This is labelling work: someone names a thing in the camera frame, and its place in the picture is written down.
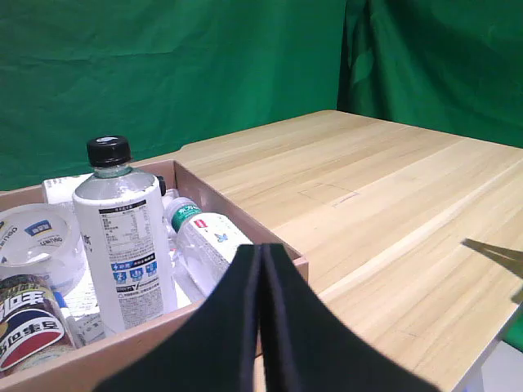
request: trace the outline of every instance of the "canned drink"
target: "canned drink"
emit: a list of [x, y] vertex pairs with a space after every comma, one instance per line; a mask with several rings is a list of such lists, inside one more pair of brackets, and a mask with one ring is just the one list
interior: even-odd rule
[[36, 275], [0, 282], [0, 373], [20, 372], [74, 350], [51, 289]]

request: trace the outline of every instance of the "plastic container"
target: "plastic container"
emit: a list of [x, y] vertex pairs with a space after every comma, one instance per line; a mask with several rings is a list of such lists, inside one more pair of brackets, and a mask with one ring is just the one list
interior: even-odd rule
[[85, 269], [80, 230], [71, 211], [26, 204], [0, 212], [0, 279], [37, 275], [64, 296]]
[[90, 140], [95, 173], [73, 195], [107, 336], [177, 308], [156, 176], [128, 166], [122, 136]]
[[165, 216], [177, 232], [177, 248], [183, 255], [180, 260], [205, 296], [226, 272], [238, 246], [252, 243], [229, 218], [202, 212], [188, 198], [175, 198]]

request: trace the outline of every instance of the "wood grain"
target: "wood grain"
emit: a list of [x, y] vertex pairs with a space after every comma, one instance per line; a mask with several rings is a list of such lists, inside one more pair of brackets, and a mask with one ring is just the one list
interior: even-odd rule
[[170, 155], [305, 254], [349, 328], [442, 390], [518, 309], [521, 149], [324, 111]]

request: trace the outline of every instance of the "white plastic bottle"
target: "white plastic bottle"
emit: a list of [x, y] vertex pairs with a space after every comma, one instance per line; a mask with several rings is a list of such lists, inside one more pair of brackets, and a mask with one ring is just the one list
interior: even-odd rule
[[94, 174], [73, 195], [107, 336], [177, 308], [156, 176], [128, 166], [122, 136], [90, 140]]
[[175, 198], [165, 216], [177, 232], [176, 241], [191, 278], [208, 296], [241, 244], [252, 244], [226, 216], [202, 212], [188, 198]]

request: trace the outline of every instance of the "cardboard box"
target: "cardboard box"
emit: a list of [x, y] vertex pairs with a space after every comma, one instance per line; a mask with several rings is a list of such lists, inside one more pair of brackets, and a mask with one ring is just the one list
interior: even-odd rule
[[[169, 159], [135, 163], [133, 166], [163, 176], [168, 188], [178, 188], [181, 196], [193, 199], [203, 211], [228, 216], [254, 243], [283, 243], [300, 274], [307, 279], [308, 264], [303, 256], [176, 161]], [[0, 194], [0, 211], [28, 203], [43, 203], [40, 186]], [[0, 380], [0, 391], [92, 390], [100, 381], [135, 362], [172, 335], [198, 307], [199, 303], [188, 305], [58, 359], [10, 375]]]

